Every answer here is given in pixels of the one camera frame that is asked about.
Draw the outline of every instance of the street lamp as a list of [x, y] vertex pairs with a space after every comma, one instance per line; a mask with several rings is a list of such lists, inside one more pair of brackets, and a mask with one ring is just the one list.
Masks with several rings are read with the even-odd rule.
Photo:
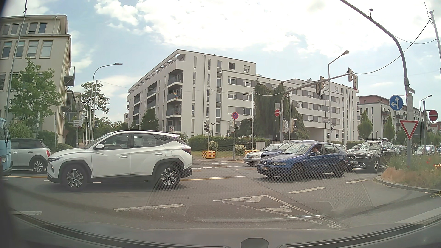
[[[426, 98], [429, 98], [429, 97], [432, 97], [432, 95], [428, 95], [428, 96], [426, 96], [425, 98], [423, 98], [423, 99], [421, 99], [420, 101], [419, 101], [419, 112], [421, 113], [421, 101], [423, 101], [424, 99], [426, 99]], [[419, 145], [421, 146], [422, 145], [422, 125], [421, 125], [421, 123], [419, 124], [419, 131], [420, 131], [420, 133], [419, 133]]]
[[[348, 50], [344, 51], [340, 56], [338, 56], [336, 59], [334, 59], [333, 61], [331, 61], [328, 64], [328, 78], [331, 78], [331, 75], [330, 75], [330, 72], [329, 72], [329, 65], [332, 64], [332, 62], [336, 61], [341, 56], [346, 55], [348, 53], [349, 53]], [[331, 111], [331, 82], [329, 82], [329, 141], [331, 141], [331, 139], [332, 139], [332, 129], [331, 129], [332, 119], [331, 119], [331, 113], [332, 113], [332, 111]], [[326, 118], [326, 99], [325, 99], [325, 118]], [[326, 122], [325, 122], [325, 140], [326, 140]]]
[[[108, 64], [108, 65], [103, 65], [98, 67], [98, 69], [95, 70], [95, 72], [93, 73], [93, 79], [92, 79], [92, 89], [90, 90], [90, 102], [89, 102], [89, 142], [91, 140], [91, 136], [90, 136], [90, 130], [93, 130], [92, 128], [92, 96], [93, 96], [93, 82], [95, 81], [95, 73], [103, 67], [106, 66], [112, 66], [112, 65], [122, 65], [123, 63], [114, 63], [114, 64]], [[97, 100], [97, 84], [98, 84], [98, 80], [95, 82], [95, 97], [93, 99], [93, 116], [95, 117], [95, 102]]]

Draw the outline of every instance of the apartment building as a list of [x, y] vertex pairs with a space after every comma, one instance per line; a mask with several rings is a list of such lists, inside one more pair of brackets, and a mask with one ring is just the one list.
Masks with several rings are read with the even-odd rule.
[[[407, 120], [406, 105], [404, 105], [400, 111], [392, 110], [389, 106], [389, 99], [378, 95], [360, 96], [358, 106], [361, 113], [363, 113], [363, 111], [367, 112], [372, 122], [371, 138], [383, 137], [384, 124], [387, 122], [389, 116], [392, 117], [392, 124], [395, 126], [396, 132], [402, 129], [400, 120]], [[422, 118], [422, 112], [414, 107], [414, 119], [421, 121]]]
[[[174, 126], [174, 132], [177, 133], [185, 132], [189, 136], [205, 134], [203, 125], [209, 120], [214, 124], [214, 135], [226, 135], [228, 121], [232, 119], [233, 112], [239, 114], [239, 121], [251, 118], [251, 111], [254, 109], [251, 106], [251, 92], [257, 83], [276, 88], [281, 82], [256, 74], [255, 66], [255, 63], [249, 61], [178, 49], [129, 89], [126, 106], [128, 112], [124, 114], [124, 120], [129, 126], [133, 121], [138, 125], [144, 112], [155, 108], [160, 129], [163, 131], [169, 132], [170, 126]], [[285, 81], [284, 86], [298, 87], [303, 83], [303, 80], [291, 79]], [[348, 87], [331, 83], [331, 88], [334, 87], [338, 91], [331, 91], [331, 98], [326, 98], [327, 108], [323, 106], [325, 100], [315, 93], [315, 88], [293, 92], [293, 102], [303, 114], [305, 126], [312, 138], [325, 139], [325, 129], [329, 129], [329, 124], [326, 128], [323, 117], [327, 109], [333, 111], [333, 132], [328, 139], [356, 139], [357, 136], [345, 139], [343, 135], [343, 102]]]
[[[71, 107], [67, 90], [75, 82], [75, 69], [71, 67], [71, 36], [67, 33], [66, 15], [28, 15], [23, 23], [23, 16], [11, 16], [1, 18], [0, 26], [0, 116], [5, 116], [8, 82], [11, 75], [11, 65], [15, 47], [13, 74], [23, 70], [27, 63], [26, 58], [41, 65], [41, 70], [54, 69], [53, 81], [59, 93], [63, 94], [61, 106], [53, 106], [51, 109], [55, 115], [44, 118], [41, 130], [56, 132], [60, 137], [64, 136], [64, 120], [66, 112]], [[21, 29], [21, 38], [17, 44]]]

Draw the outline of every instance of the sky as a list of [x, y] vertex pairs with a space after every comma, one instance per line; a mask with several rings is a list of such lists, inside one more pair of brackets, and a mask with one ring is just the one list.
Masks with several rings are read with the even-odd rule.
[[[433, 10], [441, 26], [439, 0], [348, 0], [379, 22], [399, 40], [403, 50], [429, 21]], [[2, 16], [22, 15], [25, 0], [7, 2]], [[176, 49], [217, 54], [256, 63], [263, 77], [318, 80], [375, 71], [400, 53], [393, 39], [339, 0], [28, 0], [27, 15], [65, 14], [72, 35], [74, 91], [95, 79], [110, 97], [111, 121], [123, 121], [127, 90]], [[416, 43], [436, 39], [432, 23]], [[429, 94], [426, 109], [436, 109], [441, 96], [440, 53], [437, 42], [413, 44], [405, 59], [414, 106]], [[359, 75], [359, 96], [404, 95], [401, 58], [386, 68]], [[347, 77], [334, 82], [351, 86]]]

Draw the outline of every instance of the utility box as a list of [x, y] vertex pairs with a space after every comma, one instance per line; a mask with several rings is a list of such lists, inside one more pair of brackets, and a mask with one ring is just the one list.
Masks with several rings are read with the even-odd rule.
[[265, 148], [265, 142], [262, 142], [262, 141], [256, 142], [256, 149], [257, 150], [262, 150], [263, 148]]

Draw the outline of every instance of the road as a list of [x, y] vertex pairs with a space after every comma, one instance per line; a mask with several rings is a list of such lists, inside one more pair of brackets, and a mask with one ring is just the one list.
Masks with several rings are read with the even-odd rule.
[[362, 169], [288, 181], [267, 178], [241, 161], [195, 159], [193, 166], [193, 175], [173, 190], [92, 183], [82, 192], [67, 192], [46, 174], [26, 170], [4, 180], [14, 214], [139, 229], [341, 229], [399, 222], [441, 205], [441, 197], [384, 186], [372, 181], [379, 173]]

